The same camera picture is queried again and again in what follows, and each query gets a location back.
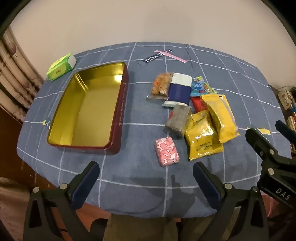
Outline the tall yellow snack bag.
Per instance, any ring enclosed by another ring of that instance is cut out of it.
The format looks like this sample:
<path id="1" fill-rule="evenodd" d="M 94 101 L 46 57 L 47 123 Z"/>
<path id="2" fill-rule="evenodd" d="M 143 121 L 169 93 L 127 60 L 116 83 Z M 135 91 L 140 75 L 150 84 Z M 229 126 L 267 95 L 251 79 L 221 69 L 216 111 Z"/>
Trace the tall yellow snack bag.
<path id="1" fill-rule="evenodd" d="M 224 144 L 240 135 L 231 107 L 224 94 L 205 94 L 201 98 L 215 123 L 220 143 Z"/>

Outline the yellow Wanlyuan snack bag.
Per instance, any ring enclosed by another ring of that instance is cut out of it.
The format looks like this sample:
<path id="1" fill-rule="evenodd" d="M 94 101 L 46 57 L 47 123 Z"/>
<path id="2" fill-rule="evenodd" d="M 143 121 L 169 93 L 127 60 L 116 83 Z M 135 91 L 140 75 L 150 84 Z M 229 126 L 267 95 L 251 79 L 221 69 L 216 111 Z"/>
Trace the yellow Wanlyuan snack bag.
<path id="1" fill-rule="evenodd" d="M 203 110 L 192 115 L 185 132 L 189 145 L 189 160 L 223 152 L 223 144 L 218 140 L 217 131 L 212 124 L 211 114 Z"/>

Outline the red snack packet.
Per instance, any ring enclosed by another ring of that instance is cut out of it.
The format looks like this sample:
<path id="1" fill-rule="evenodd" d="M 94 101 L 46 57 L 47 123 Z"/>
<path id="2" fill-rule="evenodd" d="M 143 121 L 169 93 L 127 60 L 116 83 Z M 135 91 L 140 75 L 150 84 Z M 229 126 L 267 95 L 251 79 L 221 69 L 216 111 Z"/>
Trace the red snack packet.
<path id="1" fill-rule="evenodd" d="M 191 97 L 191 101 L 197 113 L 208 109 L 200 96 Z"/>

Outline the blue candy packet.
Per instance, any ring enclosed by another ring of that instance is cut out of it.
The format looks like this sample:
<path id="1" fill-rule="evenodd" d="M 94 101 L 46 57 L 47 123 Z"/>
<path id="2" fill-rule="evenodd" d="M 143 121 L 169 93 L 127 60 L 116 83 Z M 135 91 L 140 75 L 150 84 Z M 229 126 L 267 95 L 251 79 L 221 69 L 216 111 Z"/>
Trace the blue candy packet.
<path id="1" fill-rule="evenodd" d="M 191 97 L 198 97 L 206 93 L 204 81 L 193 82 L 191 85 Z"/>

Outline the grey clear seed bag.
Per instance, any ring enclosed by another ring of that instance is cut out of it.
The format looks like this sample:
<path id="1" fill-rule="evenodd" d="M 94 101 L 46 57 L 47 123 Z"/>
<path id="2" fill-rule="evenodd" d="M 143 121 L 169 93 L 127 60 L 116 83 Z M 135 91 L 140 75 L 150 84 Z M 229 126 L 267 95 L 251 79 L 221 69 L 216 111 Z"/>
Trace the grey clear seed bag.
<path id="1" fill-rule="evenodd" d="M 191 119 L 192 109 L 190 106 L 175 105 L 168 117 L 165 127 L 178 134 L 180 137 L 183 137 Z"/>

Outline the green candy wrapper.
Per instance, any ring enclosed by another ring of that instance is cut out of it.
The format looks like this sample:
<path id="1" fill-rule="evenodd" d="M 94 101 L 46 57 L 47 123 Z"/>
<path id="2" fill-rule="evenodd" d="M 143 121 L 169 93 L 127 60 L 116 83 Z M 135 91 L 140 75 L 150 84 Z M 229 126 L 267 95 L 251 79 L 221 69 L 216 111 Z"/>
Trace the green candy wrapper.
<path id="1" fill-rule="evenodd" d="M 204 80 L 204 78 L 202 76 L 198 76 L 198 77 L 194 77 L 192 82 L 198 82 L 198 81 L 204 81 L 204 88 L 206 90 L 205 94 L 217 94 L 218 92 L 213 89 L 208 83 L 206 83 L 206 81 Z"/>

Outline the pink patterned snack pack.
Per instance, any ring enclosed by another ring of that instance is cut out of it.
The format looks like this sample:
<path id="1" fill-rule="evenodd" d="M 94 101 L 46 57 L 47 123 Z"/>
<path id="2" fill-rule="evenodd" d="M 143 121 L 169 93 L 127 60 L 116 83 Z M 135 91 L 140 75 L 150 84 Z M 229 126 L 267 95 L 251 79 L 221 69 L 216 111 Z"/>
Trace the pink patterned snack pack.
<path id="1" fill-rule="evenodd" d="M 166 167 L 177 164 L 180 161 L 177 148 L 171 137 L 157 139 L 154 148 L 160 166 Z"/>

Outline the navy white snack box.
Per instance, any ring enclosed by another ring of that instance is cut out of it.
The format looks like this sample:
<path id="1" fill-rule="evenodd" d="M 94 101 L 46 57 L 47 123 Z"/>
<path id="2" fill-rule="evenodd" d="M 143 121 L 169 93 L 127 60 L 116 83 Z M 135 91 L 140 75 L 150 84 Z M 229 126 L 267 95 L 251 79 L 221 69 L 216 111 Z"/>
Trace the navy white snack box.
<path id="1" fill-rule="evenodd" d="M 174 73 L 168 93 L 168 101 L 189 105 L 192 77 L 181 73 Z"/>

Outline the pale green packet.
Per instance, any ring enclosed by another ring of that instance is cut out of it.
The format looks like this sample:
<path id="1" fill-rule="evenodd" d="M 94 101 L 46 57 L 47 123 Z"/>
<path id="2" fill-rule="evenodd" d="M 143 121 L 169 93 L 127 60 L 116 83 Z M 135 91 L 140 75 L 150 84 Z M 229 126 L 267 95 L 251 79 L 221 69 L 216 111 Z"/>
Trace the pale green packet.
<path id="1" fill-rule="evenodd" d="M 177 102 L 177 101 L 169 101 L 169 100 L 167 100 L 163 103 L 163 107 L 165 107 L 165 108 L 174 108 L 176 105 L 188 106 L 188 104 L 186 104 L 186 103 Z"/>

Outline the clear bag orange snacks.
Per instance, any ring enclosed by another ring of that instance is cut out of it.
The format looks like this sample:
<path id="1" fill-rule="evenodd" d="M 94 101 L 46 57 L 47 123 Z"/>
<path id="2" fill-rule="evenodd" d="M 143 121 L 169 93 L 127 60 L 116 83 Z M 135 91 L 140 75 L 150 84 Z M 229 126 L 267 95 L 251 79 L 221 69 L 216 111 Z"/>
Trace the clear bag orange snacks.
<path id="1" fill-rule="evenodd" d="M 170 72 L 159 73 L 152 83 L 152 90 L 147 99 L 169 99 L 169 89 L 173 74 Z"/>

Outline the cluttered side shelf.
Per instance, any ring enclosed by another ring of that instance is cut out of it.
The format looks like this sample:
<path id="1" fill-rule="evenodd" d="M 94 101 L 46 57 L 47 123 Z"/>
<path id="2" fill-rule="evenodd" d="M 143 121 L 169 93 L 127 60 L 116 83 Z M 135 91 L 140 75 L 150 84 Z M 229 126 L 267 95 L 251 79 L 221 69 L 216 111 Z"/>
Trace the cluttered side shelf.
<path id="1" fill-rule="evenodd" d="M 271 87 L 280 104 L 287 126 L 295 132 L 295 87 L 283 87 L 280 90 Z"/>

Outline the red gold metal tin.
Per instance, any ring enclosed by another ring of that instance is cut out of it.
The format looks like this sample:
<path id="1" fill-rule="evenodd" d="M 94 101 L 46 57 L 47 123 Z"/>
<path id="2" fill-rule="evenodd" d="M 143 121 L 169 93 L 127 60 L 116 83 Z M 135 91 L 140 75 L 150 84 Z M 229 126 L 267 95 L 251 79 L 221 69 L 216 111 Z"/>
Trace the red gold metal tin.
<path id="1" fill-rule="evenodd" d="M 117 154 L 128 82 L 123 62 L 75 72 L 57 105 L 48 144 L 71 151 Z"/>

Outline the blue checked tablecloth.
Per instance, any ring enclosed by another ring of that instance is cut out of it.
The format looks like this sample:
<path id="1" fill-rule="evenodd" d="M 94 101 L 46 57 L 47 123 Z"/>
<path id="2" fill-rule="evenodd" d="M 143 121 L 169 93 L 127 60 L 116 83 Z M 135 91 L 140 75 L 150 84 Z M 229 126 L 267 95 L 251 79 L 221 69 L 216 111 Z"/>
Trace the blue checked tablecloth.
<path id="1" fill-rule="evenodd" d="M 139 217 L 196 217 L 214 212 L 193 177 L 187 143 L 174 142 L 180 161 L 158 164 L 154 142 L 166 136 L 168 111 L 160 100 L 147 100 L 153 80 L 162 72 L 203 76 L 224 94 L 231 106 L 239 136 L 224 144 L 222 153 L 201 159 L 210 172 L 235 188 L 249 189 L 259 179 L 261 159 L 245 140 L 250 127 L 266 128 L 272 145 L 290 157 L 290 143 L 275 129 L 283 120 L 269 84 L 254 65 L 217 50 L 171 42 L 132 42 L 105 46 L 75 55 L 75 68 L 124 62 L 129 86 L 122 126 L 121 149 L 116 155 L 73 152 L 47 143 L 48 126 L 72 76 L 46 81 L 31 105 L 18 138 L 18 156 L 54 185 L 68 183 L 91 161 L 100 177 L 87 198 L 103 210 Z"/>

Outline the beige patterned curtain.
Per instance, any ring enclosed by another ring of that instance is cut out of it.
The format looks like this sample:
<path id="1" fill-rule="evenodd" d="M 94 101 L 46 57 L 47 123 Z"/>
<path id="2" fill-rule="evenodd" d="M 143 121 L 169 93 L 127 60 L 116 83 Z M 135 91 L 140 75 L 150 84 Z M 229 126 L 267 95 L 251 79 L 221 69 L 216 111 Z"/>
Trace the beige patterned curtain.
<path id="1" fill-rule="evenodd" d="M 44 83 L 18 45 L 11 28 L 1 35 L 1 108 L 20 123 Z"/>

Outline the green tissue pack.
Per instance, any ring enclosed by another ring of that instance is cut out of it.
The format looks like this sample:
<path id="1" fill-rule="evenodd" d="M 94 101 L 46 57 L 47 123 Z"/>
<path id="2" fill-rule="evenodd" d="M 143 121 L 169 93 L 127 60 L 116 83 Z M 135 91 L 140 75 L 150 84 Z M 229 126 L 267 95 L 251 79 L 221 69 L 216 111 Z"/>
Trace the green tissue pack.
<path id="1" fill-rule="evenodd" d="M 72 71 L 76 64 L 77 60 L 72 53 L 69 53 L 54 63 L 51 64 L 47 71 L 47 77 L 51 81 L 55 81 L 64 74 Z"/>

